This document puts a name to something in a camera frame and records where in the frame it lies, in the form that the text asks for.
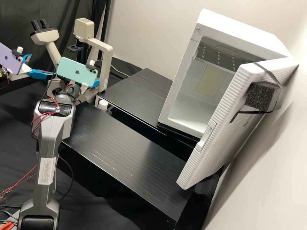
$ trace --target fridge door handle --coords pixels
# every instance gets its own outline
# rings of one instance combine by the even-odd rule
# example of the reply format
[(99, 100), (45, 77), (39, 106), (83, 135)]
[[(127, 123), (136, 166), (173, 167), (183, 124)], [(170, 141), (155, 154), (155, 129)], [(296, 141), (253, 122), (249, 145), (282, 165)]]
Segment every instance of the fridge door handle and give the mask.
[(210, 119), (206, 131), (204, 132), (203, 136), (201, 137), (201, 140), (195, 146), (195, 149), (197, 151), (199, 151), (199, 152), (202, 151), (202, 149), (204, 148), (204, 146), (205, 146), (207, 140), (209, 139), (211, 133), (213, 132), (215, 126), (216, 126), (216, 123)]

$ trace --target mint green iphone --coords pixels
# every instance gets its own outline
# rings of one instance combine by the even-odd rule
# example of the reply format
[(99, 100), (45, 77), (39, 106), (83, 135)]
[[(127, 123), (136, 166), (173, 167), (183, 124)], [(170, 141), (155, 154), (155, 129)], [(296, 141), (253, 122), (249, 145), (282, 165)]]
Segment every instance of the mint green iphone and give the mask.
[(78, 83), (85, 83), (89, 87), (92, 87), (94, 85), (98, 71), (96, 69), (91, 70), (84, 64), (73, 61), (66, 57), (61, 57), (57, 69), (57, 74)]

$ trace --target smartphone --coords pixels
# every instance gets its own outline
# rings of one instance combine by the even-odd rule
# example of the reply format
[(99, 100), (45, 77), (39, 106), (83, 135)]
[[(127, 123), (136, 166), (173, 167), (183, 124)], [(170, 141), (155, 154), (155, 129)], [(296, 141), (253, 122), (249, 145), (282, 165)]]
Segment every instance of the smartphone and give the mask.
[(0, 65), (4, 66), (9, 72), (17, 75), (23, 63), (22, 57), (12, 54), (12, 50), (0, 43)]
[(78, 83), (85, 83), (92, 87), (95, 83), (98, 71), (91, 70), (84, 64), (73, 61), (66, 57), (61, 57), (57, 69), (57, 75), (76, 81)]

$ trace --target ribbed black surface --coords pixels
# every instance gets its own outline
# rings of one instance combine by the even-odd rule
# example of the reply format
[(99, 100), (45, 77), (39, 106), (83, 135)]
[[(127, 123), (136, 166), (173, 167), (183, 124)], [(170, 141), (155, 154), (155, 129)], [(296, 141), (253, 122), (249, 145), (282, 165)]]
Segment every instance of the ribbed black surface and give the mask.
[(176, 184), (184, 161), (87, 103), (64, 143), (178, 221), (193, 191)]
[(172, 81), (144, 69), (106, 89), (100, 96), (156, 127)]

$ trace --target white mini fridge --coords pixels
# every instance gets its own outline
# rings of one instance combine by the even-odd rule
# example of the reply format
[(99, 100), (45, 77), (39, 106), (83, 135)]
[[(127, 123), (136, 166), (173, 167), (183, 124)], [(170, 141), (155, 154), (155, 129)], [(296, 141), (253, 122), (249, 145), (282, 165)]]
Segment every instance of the white mini fridge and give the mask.
[(231, 160), (263, 115), (245, 106), (252, 82), (285, 84), (298, 63), (273, 34), (203, 9), (158, 122), (200, 141), (177, 183), (187, 189)]

